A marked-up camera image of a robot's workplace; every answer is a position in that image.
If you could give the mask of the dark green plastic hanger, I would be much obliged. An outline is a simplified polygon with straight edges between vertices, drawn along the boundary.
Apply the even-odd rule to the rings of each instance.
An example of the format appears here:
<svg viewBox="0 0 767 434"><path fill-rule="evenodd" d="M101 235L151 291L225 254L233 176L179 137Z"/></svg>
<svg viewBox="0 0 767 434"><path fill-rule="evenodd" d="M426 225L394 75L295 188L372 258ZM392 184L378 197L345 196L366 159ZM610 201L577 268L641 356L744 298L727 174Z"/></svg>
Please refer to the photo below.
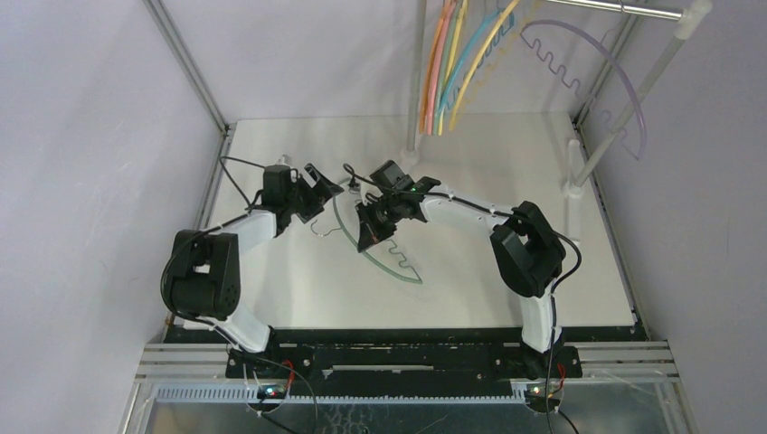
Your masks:
<svg viewBox="0 0 767 434"><path fill-rule="evenodd" d="M354 200L354 205L362 202L363 196L361 195L361 187L356 182L353 182L350 176L341 178L338 183L341 185L343 191L346 194L350 194ZM341 207L338 204L338 197L335 197L331 201L332 211L336 225L326 231L318 231L316 229L317 218L309 224L311 233L319 239L324 239L334 234L335 232L342 233L349 244L354 248L358 247L358 241L350 231L349 226L346 224L344 217L341 215ZM373 266L381 270L383 273L391 278L401 281L408 285L423 285L424 280L421 277L419 271L411 264L408 256L402 251L399 245L394 240L388 240L383 243L384 251L387 254L387 258L392 262L391 264L380 260L374 254L369 251L361 253L363 258L371 263Z"/></svg>

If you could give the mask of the pink plastic hanger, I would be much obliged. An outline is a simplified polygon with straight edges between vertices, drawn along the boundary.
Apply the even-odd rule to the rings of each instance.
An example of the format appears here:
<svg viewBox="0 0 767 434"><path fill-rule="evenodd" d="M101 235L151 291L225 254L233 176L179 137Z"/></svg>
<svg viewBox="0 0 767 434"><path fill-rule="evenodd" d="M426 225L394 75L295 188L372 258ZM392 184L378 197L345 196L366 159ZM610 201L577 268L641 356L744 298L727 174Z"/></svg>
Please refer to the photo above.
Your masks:
<svg viewBox="0 0 767 434"><path fill-rule="evenodd" d="M446 24L446 18L450 15L450 9L451 4L449 5L449 8L447 10L447 14L445 16L443 26L441 28L440 32L440 38L437 43L437 51L436 56L434 58L434 64L433 64L433 71L431 75L431 85L430 85L430 91L429 91L429 104L427 109L427 117L426 117L426 135L431 135L434 128L434 120L432 119L432 111L433 111L433 105L434 105L434 99L435 99L435 93L436 93L436 86L438 81L438 70L440 68L440 52L442 50L442 38L444 37L445 31L447 30L447 24Z"/></svg>

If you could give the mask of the teal plastic hanger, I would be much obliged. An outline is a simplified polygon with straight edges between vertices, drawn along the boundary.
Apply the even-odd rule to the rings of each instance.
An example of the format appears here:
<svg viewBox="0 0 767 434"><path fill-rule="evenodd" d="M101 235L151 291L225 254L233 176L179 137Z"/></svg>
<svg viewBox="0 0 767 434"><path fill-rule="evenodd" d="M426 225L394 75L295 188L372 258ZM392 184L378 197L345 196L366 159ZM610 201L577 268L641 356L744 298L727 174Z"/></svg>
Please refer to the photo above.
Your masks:
<svg viewBox="0 0 767 434"><path fill-rule="evenodd" d="M481 49L483 42L480 38L489 35L492 26L497 22L501 15L502 12L500 10L494 14L487 15L479 25L478 29L469 37L463 50L460 52L458 59L455 60L454 70L450 76L450 88L447 95L447 104L444 109L443 119L446 119L447 114L453 110L455 103L458 101L459 93L463 89L463 81L467 77L469 77L470 80L473 79L475 72L470 72L469 68L474 57L478 53L480 54L477 67L477 70L479 70L491 56L496 47L514 30L516 18L515 13L511 12L498 27L496 33L490 39L488 46Z"/></svg>

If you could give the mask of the pale yellow plastic hanger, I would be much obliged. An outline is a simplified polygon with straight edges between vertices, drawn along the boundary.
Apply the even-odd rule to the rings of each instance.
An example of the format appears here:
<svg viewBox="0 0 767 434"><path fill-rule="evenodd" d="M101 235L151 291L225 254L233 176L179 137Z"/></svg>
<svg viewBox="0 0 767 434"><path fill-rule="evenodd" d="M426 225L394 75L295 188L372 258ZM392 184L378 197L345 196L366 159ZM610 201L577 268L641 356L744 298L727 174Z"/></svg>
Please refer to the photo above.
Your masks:
<svg viewBox="0 0 767 434"><path fill-rule="evenodd" d="M542 1L508 1L483 19L464 47L467 55L459 63L463 75L449 86L451 94L443 110L445 115L450 115L448 131L456 128L479 90L486 86L489 75L520 38L522 27L536 18L542 5Z"/></svg>

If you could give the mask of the light green plastic hanger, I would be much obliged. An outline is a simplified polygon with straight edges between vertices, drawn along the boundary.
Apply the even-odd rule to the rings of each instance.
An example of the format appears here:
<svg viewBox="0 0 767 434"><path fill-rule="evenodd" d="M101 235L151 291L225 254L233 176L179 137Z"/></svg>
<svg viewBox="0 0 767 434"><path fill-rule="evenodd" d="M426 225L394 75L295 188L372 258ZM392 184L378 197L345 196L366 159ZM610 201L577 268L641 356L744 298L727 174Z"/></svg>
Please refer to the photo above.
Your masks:
<svg viewBox="0 0 767 434"><path fill-rule="evenodd" d="M442 50L440 52L440 68L438 70L438 81L436 86L436 93L432 111L432 119L437 122L440 113L441 95L444 91L444 87L447 81L450 51L452 41L454 39L454 33L457 26L457 21L462 8L462 1L452 1L450 9L450 15L446 18L447 30L442 38Z"/></svg>

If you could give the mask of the orange plastic hanger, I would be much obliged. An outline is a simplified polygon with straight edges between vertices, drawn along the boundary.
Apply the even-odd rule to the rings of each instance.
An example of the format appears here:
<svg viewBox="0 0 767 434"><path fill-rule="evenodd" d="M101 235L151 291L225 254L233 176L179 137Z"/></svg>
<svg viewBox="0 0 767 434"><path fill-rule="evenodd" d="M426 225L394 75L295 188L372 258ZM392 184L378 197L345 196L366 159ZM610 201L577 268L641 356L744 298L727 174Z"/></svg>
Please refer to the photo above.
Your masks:
<svg viewBox="0 0 767 434"><path fill-rule="evenodd" d="M419 116L419 133L420 134L426 133L426 123L427 123L426 117L427 117L427 109L429 104L429 91L430 91L430 85L431 85L431 75L433 71L434 58L436 56L437 43L440 38L441 28L443 26L443 22L447 14L449 5L450 5L450 1L442 2L440 15L434 27L434 35L432 37L431 49L430 49L430 54L429 54L428 63L427 63L427 72L425 74L423 89L422 89L421 109L420 109L420 116Z"/></svg>

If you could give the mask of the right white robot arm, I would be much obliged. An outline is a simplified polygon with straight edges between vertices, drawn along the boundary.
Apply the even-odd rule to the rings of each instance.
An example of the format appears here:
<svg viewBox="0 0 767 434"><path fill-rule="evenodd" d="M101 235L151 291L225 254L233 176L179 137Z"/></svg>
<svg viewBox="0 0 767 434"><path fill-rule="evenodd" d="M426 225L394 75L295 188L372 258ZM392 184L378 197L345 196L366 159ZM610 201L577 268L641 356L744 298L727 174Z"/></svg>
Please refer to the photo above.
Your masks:
<svg viewBox="0 0 767 434"><path fill-rule="evenodd" d="M377 191L355 207L358 252L392 238L402 220L446 225L487 240L503 282L520 299L524 367L532 375L545 376L557 366L554 344L561 329L553 292L566 253L561 235L535 203L503 208L472 200L436 178L413 180L393 160L367 177L351 165L344 169L353 180Z"/></svg>

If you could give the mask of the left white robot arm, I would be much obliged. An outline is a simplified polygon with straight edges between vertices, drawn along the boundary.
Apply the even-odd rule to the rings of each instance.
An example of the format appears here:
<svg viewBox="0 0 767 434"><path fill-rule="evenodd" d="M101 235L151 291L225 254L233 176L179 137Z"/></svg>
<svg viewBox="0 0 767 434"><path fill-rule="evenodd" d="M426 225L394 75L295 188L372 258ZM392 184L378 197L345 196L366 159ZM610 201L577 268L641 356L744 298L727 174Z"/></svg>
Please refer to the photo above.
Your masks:
<svg viewBox="0 0 767 434"><path fill-rule="evenodd" d="M272 329L241 299L241 256L284 233L292 219L318 217L343 188L312 164L262 167L262 187L245 200L242 214L205 230L181 230L160 278L166 308L186 321L217 331L262 377L276 374L281 350L269 344Z"/></svg>

